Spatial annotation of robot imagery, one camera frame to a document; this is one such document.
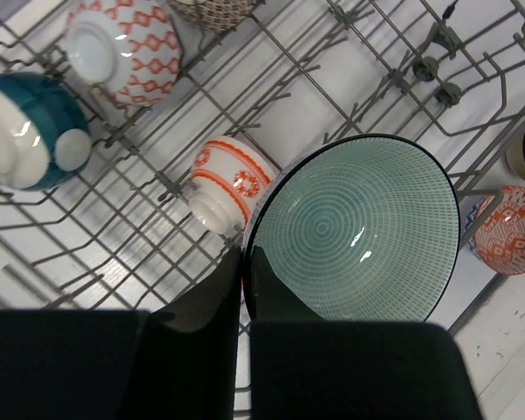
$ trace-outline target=metal wire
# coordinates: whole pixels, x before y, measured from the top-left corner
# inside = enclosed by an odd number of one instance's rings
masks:
[[[182,167],[181,163],[202,140],[214,130],[218,130],[230,136],[244,136],[280,167],[256,141],[253,133],[261,127],[261,117],[272,109],[274,104],[294,95],[292,87],[299,86],[300,81],[306,89],[311,90],[312,95],[319,95],[340,120],[338,126],[323,133],[323,143],[339,140],[354,133],[378,130],[394,116],[399,117],[397,121],[400,120],[396,128],[391,130],[394,134],[405,133],[413,123],[422,122],[422,128],[418,132],[408,135],[415,142],[423,141],[426,132],[433,127],[447,137],[448,142],[470,134],[471,137],[446,163],[445,169],[454,180],[460,200],[477,193],[496,195],[497,192],[493,190],[475,192],[474,187],[505,153],[513,140],[512,134],[525,122],[525,102],[520,109],[508,109],[508,76],[517,69],[525,68],[525,9],[517,0],[508,0],[509,11],[486,27],[479,28],[468,38],[460,39],[458,34],[452,31],[451,20],[441,18],[426,0],[420,0],[422,9],[409,22],[404,25],[398,24],[396,16],[404,10],[408,1],[399,0],[388,7],[375,0],[351,2],[351,6],[346,6],[347,2],[323,0],[322,11],[303,27],[299,27],[297,36],[288,43],[283,42],[273,32],[273,25],[293,13],[296,8],[302,7],[300,1],[282,2],[266,18],[259,18],[255,11],[248,17],[247,23],[255,30],[246,38],[236,39],[237,45],[218,66],[198,75],[198,66],[209,60],[212,53],[217,53],[228,37],[234,34],[230,31],[208,39],[208,35],[203,32],[198,54],[185,63],[179,76],[178,85],[187,84],[189,90],[180,99],[178,107],[168,109],[154,125],[145,124],[148,130],[138,139],[135,139],[133,133],[134,130],[140,130],[144,121],[149,118],[147,108],[122,107],[113,102],[109,104],[109,95],[103,92],[103,96],[108,100],[105,104],[95,99],[95,93],[101,90],[101,87],[82,90],[75,85],[70,79],[72,70],[62,49],[61,37],[52,39],[40,49],[33,47],[29,41],[53,17],[65,11],[69,0],[55,6],[24,33],[16,33],[0,18],[0,27],[12,38],[12,41],[8,42],[0,41],[0,64],[3,70],[16,71],[20,68],[37,67],[40,71],[63,81],[69,92],[80,102],[88,120],[97,124],[102,133],[101,138],[94,144],[94,156],[101,169],[92,178],[87,178],[86,173],[78,177],[72,184],[75,195],[71,196],[63,186],[32,196],[7,191],[0,186],[0,209],[3,208],[5,212],[11,212],[15,216],[7,223],[0,222],[0,244],[24,269],[23,273],[12,267],[7,269],[12,282],[33,296],[36,299],[35,305],[45,308],[94,309],[115,303],[120,307],[136,309],[142,307],[148,299],[153,299],[161,306],[190,290],[214,268],[232,244],[241,240],[241,234],[229,237],[218,237],[206,231],[192,234],[192,214],[188,210],[174,213],[175,208],[186,208],[187,205],[189,171]],[[506,40],[505,45],[498,45],[492,51],[484,51],[481,55],[472,50],[482,37],[502,25],[518,22],[518,19],[521,22],[516,33]],[[417,42],[410,34],[419,25],[429,25],[431,29],[427,36]],[[312,36],[314,28],[317,27],[326,29],[320,32],[319,36]],[[381,48],[374,42],[374,37],[379,31],[388,31],[394,35]],[[258,45],[261,39],[276,48],[277,56],[250,76],[247,87],[225,102],[221,101],[209,86],[225,74],[232,63],[242,56],[242,52]],[[346,42],[361,43],[362,49],[370,53],[381,68],[377,74],[376,89],[349,106],[335,100],[317,77],[321,68],[319,59]],[[442,46],[444,52],[435,56],[431,50],[434,44]],[[393,59],[396,48],[402,48],[406,53]],[[18,52],[19,49],[29,58],[8,59],[12,55],[11,52]],[[521,57],[514,63],[502,65],[501,58],[513,51],[519,51]],[[431,77],[430,91],[427,94],[421,93],[424,81],[412,74],[416,63],[431,58],[430,63],[434,67],[452,68],[455,56],[462,58],[462,65],[457,69],[453,68],[447,74],[441,70],[435,72]],[[477,80],[463,84],[460,78],[464,74],[475,74]],[[446,89],[449,83],[457,81],[462,84],[459,87],[457,102],[474,95],[477,89],[486,86],[490,81],[498,81],[499,107],[484,121],[458,130],[449,129],[445,126],[444,116],[459,104],[446,101],[447,98],[451,99]],[[242,106],[247,98],[252,97],[253,87],[262,83],[267,83],[265,87],[268,87],[257,91],[257,97],[252,98],[250,105]],[[146,153],[148,148],[164,133],[166,127],[179,120],[179,113],[183,109],[197,101],[211,104],[217,112],[209,121],[204,122],[191,138],[182,141],[174,156],[165,164],[153,162]],[[404,102],[412,105],[410,112],[399,115],[399,105]],[[114,123],[109,119],[109,106],[120,111],[123,116],[121,123]],[[470,164],[464,166],[463,162],[471,156],[471,151],[477,147],[480,139],[489,135],[489,129],[494,126],[500,127],[502,124],[505,126],[499,134],[475,155]],[[133,165],[142,168],[146,175],[133,177],[129,169],[134,167]],[[110,179],[114,179],[114,185],[122,186],[129,194],[120,200],[106,194],[104,186],[111,182]],[[141,219],[137,219],[133,214],[137,202],[143,206]],[[106,212],[106,217],[96,224],[90,223],[87,214],[91,203],[101,206]],[[55,216],[44,219],[42,214],[45,210]],[[477,220],[473,226],[477,228],[482,221]],[[152,237],[150,229],[154,222],[163,224],[165,231]],[[81,233],[82,239],[79,243],[72,244],[70,238],[62,234],[62,228],[68,224]],[[115,243],[109,238],[109,232],[114,228],[122,232],[122,237]],[[38,257],[28,256],[10,239],[10,235],[18,231],[27,232],[28,235],[31,235],[30,232],[42,235],[52,244],[54,251]],[[461,246],[472,234],[473,230],[466,233]],[[132,255],[134,251],[129,250],[136,241],[140,241],[144,247],[139,256]],[[183,245],[178,255],[173,255],[170,251],[174,242]],[[91,248],[97,249],[97,253],[101,255],[98,260],[87,257]],[[187,261],[194,256],[202,258],[206,264],[191,271]],[[164,268],[153,276],[144,275],[144,269],[147,269],[154,259]],[[59,261],[73,265],[74,273],[79,274],[63,278],[61,281],[53,278],[49,273],[49,266]],[[113,264],[123,270],[115,279],[109,275]],[[24,273],[29,273],[30,278],[26,278]],[[176,275],[180,283],[176,289],[167,291],[164,289],[165,279],[173,275]],[[132,300],[125,295],[125,288],[131,281],[140,290],[139,297]],[[95,288],[101,288],[101,294],[94,295],[91,303],[84,304],[85,294]],[[12,305],[9,297],[0,294],[0,308]],[[241,324],[239,334],[248,335],[249,324]],[[237,389],[238,394],[248,392],[250,387]],[[249,410],[240,409],[235,415],[247,417]]]

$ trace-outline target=concentric ring pattern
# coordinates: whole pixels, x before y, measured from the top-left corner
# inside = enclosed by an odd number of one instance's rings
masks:
[[[319,153],[260,217],[253,245],[325,319],[425,320],[458,251],[449,179],[428,153],[393,137]]]

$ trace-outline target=gray wire rack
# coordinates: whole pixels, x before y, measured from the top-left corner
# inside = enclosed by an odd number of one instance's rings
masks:
[[[265,114],[279,103],[299,101],[300,91],[318,96],[332,116],[309,143],[371,131],[423,142],[436,130],[440,141],[449,144],[436,156],[453,179],[459,200],[496,196],[486,218],[501,193],[475,187],[505,153],[514,133],[525,127],[525,96],[510,101],[510,92],[514,96],[516,91],[510,89],[510,75],[525,70],[525,8],[517,0],[502,2],[507,8],[491,23],[466,28],[461,38],[452,25],[460,19],[460,8],[472,7],[466,0],[450,19],[440,17],[447,3],[425,0],[268,1],[237,31],[219,36],[197,31],[196,50],[185,51],[176,92],[154,109],[97,99],[101,87],[83,87],[74,78],[60,33],[45,43],[34,42],[66,12],[69,0],[23,32],[0,18],[0,71],[29,68],[63,81],[80,101],[97,139],[91,168],[66,185],[31,194],[0,186],[0,252],[11,257],[11,262],[0,262],[9,282],[0,284],[0,308],[157,309],[192,288],[240,242],[241,232],[217,236],[195,224],[186,207],[191,153],[212,134],[241,136],[280,167],[255,133]],[[293,22],[291,16],[308,3],[319,12],[285,42],[276,35],[276,26],[285,19]],[[413,13],[406,16],[409,9]],[[496,32],[505,32],[504,44],[486,48],[487,38]],[[380,33],[390,35],[378,41]],[[361,49],[376,69],[372,88],[358,101],[339,101],[322,78],[320,61],[346,44]],[[244,87],[222,100],[214,86],[246,51],[256,53],[262,46],[276,54],[248,75]],[[468,98],[482,97],[485,87],[496,92],[491,112],[452,127],[452,113],[465,107]],[[208,117],[196,123],[193,135],[174,135],[188,110],[199,104],[211,109]],[[152,155],[159,138],[176,148],[161,162]],[[462,235],[461,248],[484,218]],[[501,280],[495,277],[491,284]],[[245,312],[239,335],[240,347],[247,347]],[[241,375],[247,380],[238,381],[236,416],[248,417],[249,375],[247,370]]]

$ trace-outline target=dish rack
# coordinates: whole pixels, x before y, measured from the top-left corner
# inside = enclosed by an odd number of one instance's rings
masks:
[[[179,81],[152,109],[78,82],[63,49],[69,3],[23,30],[0,17],[0,71],[63,81],[96,139],[67,184],[0,186],[0,308],[156,310],[192,288],[242,238],[203,230],[186,205],[188,165],[212,135],[242,137],[281,168],[305,148],[388,132],[437,157],[462,213],[467,197],[501,199],[477,186],[525,127],[525,2],[268,0],[229,33],[181,24]],[[242,309],[235,415],[248,417]]]

